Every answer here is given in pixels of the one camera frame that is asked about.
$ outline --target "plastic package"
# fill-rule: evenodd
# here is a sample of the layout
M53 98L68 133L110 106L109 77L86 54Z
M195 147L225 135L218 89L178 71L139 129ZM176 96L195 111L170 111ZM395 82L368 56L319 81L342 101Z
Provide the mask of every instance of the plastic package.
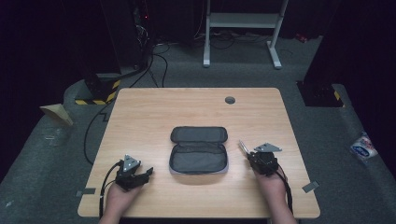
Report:
M378 152L366 132L361 132L361 137L350 146L350 152L365 164L367 164L370 158L378 155Z

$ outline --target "wooden table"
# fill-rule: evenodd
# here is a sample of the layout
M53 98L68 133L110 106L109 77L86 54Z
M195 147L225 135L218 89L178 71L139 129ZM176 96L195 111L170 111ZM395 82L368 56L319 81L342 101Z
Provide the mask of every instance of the wooden table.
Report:
M225 98L232 96L234 104ZM222 126L227 129L230 168L221 175L171 175L169 156L176 126ZM280 92L272 88L123 89L96 156L78 213L98 217L99 193L110 167L125 154L142 161L137 174L154 173L127 217L269 217L255 176L238 142L249 149L265 142L281 147L275 152L289 178L297 218L319 216L310 183ZM115 178L115 169L109 180Z

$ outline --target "person's left hand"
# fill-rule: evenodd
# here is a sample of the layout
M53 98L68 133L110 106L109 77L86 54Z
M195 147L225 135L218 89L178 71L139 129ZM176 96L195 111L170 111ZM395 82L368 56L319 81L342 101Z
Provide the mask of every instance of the person's left hand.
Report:
M106 195L106 209L100 223L112 223L103 222L105 219L120 220L142 187L143 186L139 186L125 191L118 184L113 183Z

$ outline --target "gray carpet floor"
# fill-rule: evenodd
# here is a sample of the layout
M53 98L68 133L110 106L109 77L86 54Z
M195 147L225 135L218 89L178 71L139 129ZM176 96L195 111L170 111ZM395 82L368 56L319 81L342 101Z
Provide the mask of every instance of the gray carpet floor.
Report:
M278 88L308 174L320 184L315 189L320 217L304 219L301 223L396 223L396 183L381 155L371 158L364 166L348 152L363 128L345 88L333 85L345 107L307 107L296 86L296 81L304 79L320 38L305 44L280 38L276 49L283 65L281 70L274 69L263 38L254 42L247 41L249 38L233 45L212 41L209 68L202 67L202 47L178 44L156 47L154 52L168 63L165 88ZM129 88L135 81L133 88L156 87L154 78L161 87L166 64L160 57L153 59L152 77L150 73L138 81L140 75L128 77L121 81L120 89ZM78 215L80 198L76 193L85 188L92 168L83 153L84 135L103 106L76 105L74 97L81 85L82 80L70 86L60 102L75 122L67 141L57 147L50 145L46 132L53 124L44 115L32 130L0 185L0 223L97 223L96 217ZM112 105L104 110L107 117L111 109ZM88 131L87 155L92 161L106 129L103 119L104 116L98 116ZM135 220L135 223L149 223L149 220ZM248 220L221 223L248 223Z

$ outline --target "dark background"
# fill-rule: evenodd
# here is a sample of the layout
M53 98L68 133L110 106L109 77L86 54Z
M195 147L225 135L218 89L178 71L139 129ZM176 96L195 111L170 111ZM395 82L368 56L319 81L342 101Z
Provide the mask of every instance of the dark background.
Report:
M91 17L94 24L104 26L98 0L85 2L92 3L92 10L96 10L91 12L98 15ZM195 15L202 7L200 1L183 1L189 2L188 6L177 4L177 0L167 2L173 10L192 8L193 24L200 20L201 15ZM239 5L241 1L226 2L213 1L213 9L256 12L257 8L276 10L279 5L275 0L250 0L254 7L248 7L248 1L242 4L244 7ZM59 0L0 3L1 179L43 116L38 107L61 103L67 87L82 79L67 44L61 5ZM309 39L324 35L307 78L346 86L363 126L395 174L394 5L392 1L375 0L290 0L280 36L294 38L300 34Z

